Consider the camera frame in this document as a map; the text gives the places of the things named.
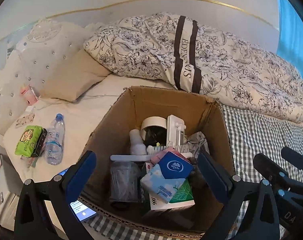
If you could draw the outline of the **white green medicine box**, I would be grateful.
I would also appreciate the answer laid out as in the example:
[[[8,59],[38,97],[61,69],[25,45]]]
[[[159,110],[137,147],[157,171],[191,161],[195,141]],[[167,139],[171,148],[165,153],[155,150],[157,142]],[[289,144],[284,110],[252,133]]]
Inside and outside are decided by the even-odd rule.
[[[145,163],[140,184],[151,211],[184,209],[195,204],[188,180],[165,178],[158,164]]]

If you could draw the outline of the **floral fabric pouch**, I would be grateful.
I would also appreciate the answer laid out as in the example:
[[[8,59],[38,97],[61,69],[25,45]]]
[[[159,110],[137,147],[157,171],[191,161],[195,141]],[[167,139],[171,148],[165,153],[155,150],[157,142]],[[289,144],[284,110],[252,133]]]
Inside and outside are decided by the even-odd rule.
[[[198,158],[201,147],[203,146],[209,154],[208,142],[205,135],[202,132],[196,132],[187,138],[187,146],[190,153],[193,154],[195,159]]]

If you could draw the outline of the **blue tissue pack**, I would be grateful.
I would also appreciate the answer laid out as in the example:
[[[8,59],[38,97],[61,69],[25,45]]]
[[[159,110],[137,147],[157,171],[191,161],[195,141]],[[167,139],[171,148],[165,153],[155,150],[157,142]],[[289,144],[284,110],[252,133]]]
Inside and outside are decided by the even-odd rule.
[[[193,170],[190,162],[169,151],[141,179],[141,185],[150,195],[168,203]]]

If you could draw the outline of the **clear plastic container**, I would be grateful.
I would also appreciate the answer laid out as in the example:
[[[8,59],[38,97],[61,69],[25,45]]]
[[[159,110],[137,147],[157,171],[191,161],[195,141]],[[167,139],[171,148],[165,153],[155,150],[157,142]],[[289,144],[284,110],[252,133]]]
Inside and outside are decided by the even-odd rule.
[[[111,164],[111,202],[133,202],[140,199],[141,170],[133,162],[115,161]]]

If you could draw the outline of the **pink embossed card case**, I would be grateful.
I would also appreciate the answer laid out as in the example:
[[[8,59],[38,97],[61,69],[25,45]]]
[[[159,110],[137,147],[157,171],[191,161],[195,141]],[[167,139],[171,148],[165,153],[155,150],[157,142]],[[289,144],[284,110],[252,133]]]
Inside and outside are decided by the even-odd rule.
[[[153,154],[150,158],[150,162],[153,164],[153,165],[156,165],[167,153],[173,153],[175,154],[176,156],[182,158],[182,159],[185,159],[187,160],[188,158],[191,158],[193,157],[193,154],[191,152],[180,152],[178,150],[176,150],[175,148],[173,147],[168,147],[160,152],[157,152],[155,154]]]

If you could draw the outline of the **white plastic tray kit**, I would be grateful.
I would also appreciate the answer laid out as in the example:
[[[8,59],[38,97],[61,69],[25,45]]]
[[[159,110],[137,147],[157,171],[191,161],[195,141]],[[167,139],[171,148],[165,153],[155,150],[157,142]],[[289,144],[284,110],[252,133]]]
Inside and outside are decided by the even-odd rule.
[[[184,144],[186,125],[184,120],[174,115],[167,117],[167,140],[166,145],[176,147]]]

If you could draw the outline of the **white comb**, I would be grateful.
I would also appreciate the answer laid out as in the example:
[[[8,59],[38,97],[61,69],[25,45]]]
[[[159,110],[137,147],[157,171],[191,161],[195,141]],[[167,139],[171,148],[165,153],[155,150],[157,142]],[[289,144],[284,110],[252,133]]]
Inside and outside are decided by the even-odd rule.
[[[168,148],[167,146],[148,146],[147,147],[147,155],[111,155],[111,161],[133,161],[133,162],[143,162],[150,161],[150,158],[153,154],[160,152],[164,149]],[[173,147],[176,150],[182,152],[189,152],[187,145],[180,145]]]

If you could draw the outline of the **black jar white lid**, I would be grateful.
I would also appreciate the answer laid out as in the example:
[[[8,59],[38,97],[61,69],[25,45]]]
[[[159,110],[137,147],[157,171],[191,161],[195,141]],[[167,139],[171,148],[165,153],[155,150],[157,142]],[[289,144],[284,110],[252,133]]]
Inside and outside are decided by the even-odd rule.
[[[145,146],[166,146],[167,120],[160,116],[151,116],[143,120],[140,130]]]

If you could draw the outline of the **black small box by packet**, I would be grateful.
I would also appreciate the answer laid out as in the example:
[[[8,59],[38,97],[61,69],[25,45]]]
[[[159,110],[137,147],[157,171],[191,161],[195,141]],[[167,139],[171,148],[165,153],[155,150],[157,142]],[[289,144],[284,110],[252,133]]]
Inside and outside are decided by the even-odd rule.
[[[47,129],[43,128],[40,137],[38,138],[37,144],[34,148],[34,151],[31,155],[32,158],[37,158],[41,155],[42,148],[46,143],[46,137],[47,137]]]

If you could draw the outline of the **plastic water bottle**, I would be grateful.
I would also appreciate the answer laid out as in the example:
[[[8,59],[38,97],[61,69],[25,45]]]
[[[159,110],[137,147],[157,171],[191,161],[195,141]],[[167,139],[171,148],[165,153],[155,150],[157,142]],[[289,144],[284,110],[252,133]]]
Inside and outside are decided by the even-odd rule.
[[[63,158],[64,136],[64,116],[58,113],[53,120],[51,128],[48,130],[43,153],[44,159],[48,164],[59,165],[61,163]]]

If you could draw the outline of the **green snack packet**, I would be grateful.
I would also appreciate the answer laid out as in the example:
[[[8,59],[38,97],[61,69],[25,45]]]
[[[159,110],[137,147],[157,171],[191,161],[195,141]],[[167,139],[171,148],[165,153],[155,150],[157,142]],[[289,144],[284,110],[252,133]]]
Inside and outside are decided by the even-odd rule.
[[[27,126],[16,145],[15,155],[26,158],[36,157],[38,140],[41,138],[42,133],[43,128],[41,126]]]

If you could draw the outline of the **pink small toy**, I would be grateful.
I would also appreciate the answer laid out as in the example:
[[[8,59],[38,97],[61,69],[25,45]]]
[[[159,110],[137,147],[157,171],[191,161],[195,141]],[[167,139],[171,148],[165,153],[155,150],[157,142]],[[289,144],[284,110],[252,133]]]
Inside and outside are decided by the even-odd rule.
[[[38,97],[30,85],[21,87],[20,94],[26,100],[28,105],[34,105],[38,101]]]

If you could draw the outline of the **beige pillow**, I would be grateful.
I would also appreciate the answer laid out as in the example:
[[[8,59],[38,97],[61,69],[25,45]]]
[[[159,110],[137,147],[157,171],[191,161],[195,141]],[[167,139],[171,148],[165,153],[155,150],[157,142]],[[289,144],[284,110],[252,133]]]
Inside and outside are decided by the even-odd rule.
[[[103,81],[110,73],[82,49],[57,66],[45,81],[40,95],[43,98],[73,102],[93,85]]]

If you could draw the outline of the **floral cream duvet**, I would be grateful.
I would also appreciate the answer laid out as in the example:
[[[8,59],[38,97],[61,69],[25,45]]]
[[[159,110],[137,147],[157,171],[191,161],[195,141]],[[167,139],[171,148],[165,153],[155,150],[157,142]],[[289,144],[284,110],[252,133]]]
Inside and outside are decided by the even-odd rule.
[[[124,18],[98,27],[84,49],[117,75],[162,80],[224,105],[303,122],[303,79],[291,63],[189,17]]]

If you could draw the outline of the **white tufted headboard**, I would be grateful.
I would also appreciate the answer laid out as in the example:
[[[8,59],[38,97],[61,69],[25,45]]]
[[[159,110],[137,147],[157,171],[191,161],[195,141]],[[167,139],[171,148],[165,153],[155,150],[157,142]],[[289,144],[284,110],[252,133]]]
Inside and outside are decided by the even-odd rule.
[[[62,61],[72,57],[91,36],[91,31],[71,22],[41,20],[10,52],[0,70],[0,134],[24,112],[23,86],[34,92],[43,88]]]

